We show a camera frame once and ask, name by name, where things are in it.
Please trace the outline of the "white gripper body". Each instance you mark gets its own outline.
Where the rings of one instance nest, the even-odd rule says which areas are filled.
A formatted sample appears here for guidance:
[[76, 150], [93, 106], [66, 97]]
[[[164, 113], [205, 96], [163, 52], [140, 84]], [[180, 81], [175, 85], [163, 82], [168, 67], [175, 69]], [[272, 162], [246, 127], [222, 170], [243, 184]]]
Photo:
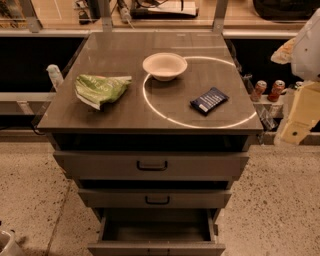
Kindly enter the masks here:
[[299, 145], [320, 121], [320, 82], [304, 81], [287, 94], [288, 110], [280, 123], [274, 144]]

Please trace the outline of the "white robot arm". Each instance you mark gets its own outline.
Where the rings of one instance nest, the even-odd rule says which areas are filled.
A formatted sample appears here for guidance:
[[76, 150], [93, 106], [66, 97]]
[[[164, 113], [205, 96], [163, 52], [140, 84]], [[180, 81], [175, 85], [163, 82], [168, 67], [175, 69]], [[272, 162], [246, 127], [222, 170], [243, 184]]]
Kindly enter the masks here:
[[291, 70], [303, 84], [288, 100], [289, 112], [277, 131], [276, 145], [299, 145], [320, 121], [320, 9], [295, 37]]

